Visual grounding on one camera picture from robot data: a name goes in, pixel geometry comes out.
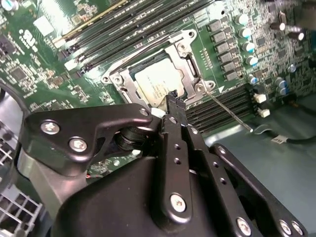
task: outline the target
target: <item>wire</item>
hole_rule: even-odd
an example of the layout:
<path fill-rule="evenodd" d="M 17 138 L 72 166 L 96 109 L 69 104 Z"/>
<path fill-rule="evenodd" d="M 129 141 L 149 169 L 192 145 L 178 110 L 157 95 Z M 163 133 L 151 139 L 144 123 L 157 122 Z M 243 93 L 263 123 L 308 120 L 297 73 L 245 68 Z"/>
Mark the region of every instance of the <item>wire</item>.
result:
<path fill-rule="evenodd" d="M 304 111 L 308 115 L 316 117 L 316 111 L 306 107 L 305 105 L 298 104 L 295 101 L 290 101 L 289 105 L 294 107 L 294 108 L 298 108 L 298 109 Z"/>
<path fill-rule="evenodd" d="M 272 139 L 280 136 L 277 132 L 273 131 L 268 125 L 266 124 L 257 124 L 255 122 L 251 122 L 252 126 L 256 126 L 257 128 L 254 129 L 255 131 L 260 130 L 260 133 L 255 132 L 255 134 L 266 134 Z M 260 127 L 266 125 L 265 129 L 259 129 Z M 287 138 L 285 136 L 282 136 L 283 138 L 286 138 L 285 142 L 290 143 L 290 144 L 295 144 L 295 145 L 306 145 L 306 144 L 312 144 L 316 143 L 316 136 L 310 137 L 310 138 L 304 138 L 304 139 L 292 139 L 292 138 Z"/>

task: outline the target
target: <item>motherboard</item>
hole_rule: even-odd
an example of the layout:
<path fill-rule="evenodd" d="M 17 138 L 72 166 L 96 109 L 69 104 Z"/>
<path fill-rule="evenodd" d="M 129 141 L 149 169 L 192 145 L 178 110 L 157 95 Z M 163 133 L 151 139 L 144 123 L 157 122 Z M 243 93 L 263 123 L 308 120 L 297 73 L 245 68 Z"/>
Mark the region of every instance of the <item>motherboard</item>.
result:
<path fill-rule="evenodd" d="M 300 1 L 1 0 L 0 81 L 31 112 L 139 103 L 177 90 L 205 136 L 316 90 Z M 93 165 L 111 172 L 137 154 Z"/>

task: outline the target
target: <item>black metal bracket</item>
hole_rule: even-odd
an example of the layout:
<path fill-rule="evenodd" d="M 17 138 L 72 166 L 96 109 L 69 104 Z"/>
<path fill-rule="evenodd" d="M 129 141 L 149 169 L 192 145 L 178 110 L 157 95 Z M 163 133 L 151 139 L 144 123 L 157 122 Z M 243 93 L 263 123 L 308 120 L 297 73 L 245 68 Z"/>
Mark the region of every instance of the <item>black metal bracket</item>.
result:
<path fill-rule="evenodd" d="M 93 159 L 104 159 L 115 133 L 125 127 L 147 126 L 152 120 L 153 116 L 138 104 L 38 112 L 24 120 L 21 142 L 27 155 L 59 174 L 77 176 Z M 45 133 L 41 129 L 45 122 L 56 124 L 59 131 Z M 84 151 L 71 149 L 69 142 L 76 138 L 86 143 Z"/>

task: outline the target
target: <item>electrolytic capacitor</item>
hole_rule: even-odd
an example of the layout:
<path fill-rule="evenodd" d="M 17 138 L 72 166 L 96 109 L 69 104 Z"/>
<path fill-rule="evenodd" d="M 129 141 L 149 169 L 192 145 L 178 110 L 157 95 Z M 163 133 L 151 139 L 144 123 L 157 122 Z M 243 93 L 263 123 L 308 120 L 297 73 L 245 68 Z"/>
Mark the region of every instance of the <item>electrolytic capacitor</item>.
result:
<path fill-rule="evenodd" d="M 17 0 L 1 0 L 1 6 L 6 11 L 16 11 L 19 9 L 19 2 Z"/>
<path fill-rule="evenodd" d="M 303 32 L 290 32 L 287 36 L 291 39 L 301 41 L 304 39 L 305 34 Z"/>
<path fill-rule="evenodd" d="M 286 88 L 287 83 L 283 78 L 278 77 L 275 81 L 275 85 L 279 88 Z"/>
<path fill-rule="evenodd" d="M 285 30 L 285 24 L 284 23 L 279 23 L 279 22 L 273 22 L 270 25 L 270 28 L 272 30 L 276 30 L 276 31 L 284 31 Z"/>
<path fill-rule="evenodd" d="M 257 57 L 254 57 L 254 56 L 249 56 L 247 59 L 246 59 L 246 63 L 248 65 L 251 65 L 251 66 L 254 66 L 258 63 L 258 58 Z"/>
<path fill-rule="evenodd" d="M 250 74 L 248 76 L 248 81 L 250 84 L 254 85 L 258 82 L 258 79 L 254 75 Z"/>
<path fill-rule="evenodd" d="M 253 53 L 255 49 L 255 44 L 252 42 L 246 42 L 242 45 L 242 49 L 246 52 Z"/>
<path fill-rule="evenodd" d="M 238 35 L 243 38 L 249 38 L 251 36 L 251 30 L 249 28 L 242 28 Z"/>
<path fill-rule="evenodd" d="M 240 14 L 236 17 L 236 23 L 240 25 L 247 25 L 249 21 L 249 17 L 246 14 Z"/>
<path fill-rule="evenodd" d="M 280 95 L 287 95 L 289 93 L 289 90 L 287 87 L 285 88 L 278 87 L 276 90 Z"/>

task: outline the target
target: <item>screw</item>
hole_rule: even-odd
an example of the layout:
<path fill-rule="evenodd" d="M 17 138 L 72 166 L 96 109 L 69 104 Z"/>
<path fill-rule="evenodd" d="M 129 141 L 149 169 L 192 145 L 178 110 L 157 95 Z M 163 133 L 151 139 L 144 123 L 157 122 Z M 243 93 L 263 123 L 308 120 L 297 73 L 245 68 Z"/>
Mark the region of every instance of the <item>screw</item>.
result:
<path fill-rule="evenodd" d="M 60 131 L 59 126 L 54 122 L 44 122 L 41 124 L 40 128 L 44 133 L 49 135 L 57 134 Z"/>
<path fill-rule="evenodd" d="M 291 229 L 289 228 L 288 224 L 285 221 L 280 220 L 280 225 L 285 233 L 287 233 L 288 235 L 292 234 Z"/>
<path fill-rule="evenodd" d="M 226 151 L 224 150 L 224 148 L 222 147 L 218 147 L 219 151 L 222 153 L 222 154 L 226 154 Z"/>
<path fill-rule="evenodd" d="M 170 117 L 169 120 L 170 120 L 172 123 L 174 123 L 174 124 L 177 123 L 177 120 L 176 120 L 174 117 Z"/>
<path fill-rule="evenodd" d="M 119 164 L 120 164 L 120 161 L 119 161 L 119 160 L 114 160 L 114 162 L 113 162 L 113 165 L 114 165 L 114 166 L 119 166 Z"/>
<path fill-rule="evenodd" d="M 177 212 L 184 212 L 185 211 L 186 203 L 183 200 L 183 198 L 180 197 L 179 195 L 177 195 L 177 194 L 171 195 L 170 202 L 171 202 L 173 209 L 175 209 Z"/>
<path fill-rule="evenodd" d="M 300 235 L 304 235 L 301 227 L 295 221 L 292 221 L 292 226 Z"/>
<path fill-rule="evenodd" d="M 291 64 L 288 68 L 287 71 L 289 73 L 294 73 L 296 71 L 296 66 L 294 64 Z"/>
<path fill-rule="evenodd" d="M 140 109 L 139 112 L 143 115 L 143 116 L 148 116 L 149 113 L 145 110 L 145 109 Z"/>
<path fill-rule="evenodd" d="M 251 228 L 248 225 L 248 223 L 240 217 L 238 217 L 236 221 L 237 221 L 237 225 L 238 225 L 239 229 L 241 230 L 241 232 L 245 236 L 250 236 L 251 235 Z"/>
<path fill-rule="evenodd" d="M 121 85 L 121 84 L 123 84 L 123 78 L 121 76 L 117 76 L 114 78 L 114 82 L 117 85 Z"/>
<path fill-rule="evenodd" d="M 86 142 L 80 138 L 71 139 L 69 142 L 69 146 L 75 152 L 84 152 L 87 149 Z"/>
<path fill-rule="evenodd" d="M 194 134 L 198 134 L 198 131 L 197 131 L 194 127 L 191 127 L 191 131 L 192 131 Z"/>

